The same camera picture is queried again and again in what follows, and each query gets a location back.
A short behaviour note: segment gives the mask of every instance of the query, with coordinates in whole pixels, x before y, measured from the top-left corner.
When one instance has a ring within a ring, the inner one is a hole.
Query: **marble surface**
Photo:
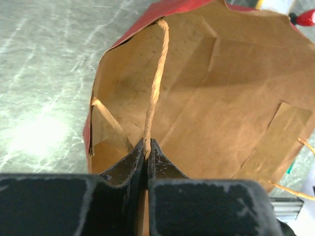
[[[99,59],[152,2],[0,1],[0,172],[87,172],[82,129]],[[312,162],[303,149],[282,184],[300,189]]]

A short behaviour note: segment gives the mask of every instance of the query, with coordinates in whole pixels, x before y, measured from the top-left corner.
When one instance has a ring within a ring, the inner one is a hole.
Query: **paper bag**
[[[155,3],[104,54],[84,129],[89,171],[127,154],[124,135],[131,146],[144,136],[161,17],[169,43],[151,137],[191,178],[252,179],[271,190],[268,180],[280,180],[297,138],[315,126],[314,46],[287,16],[222,0]]]

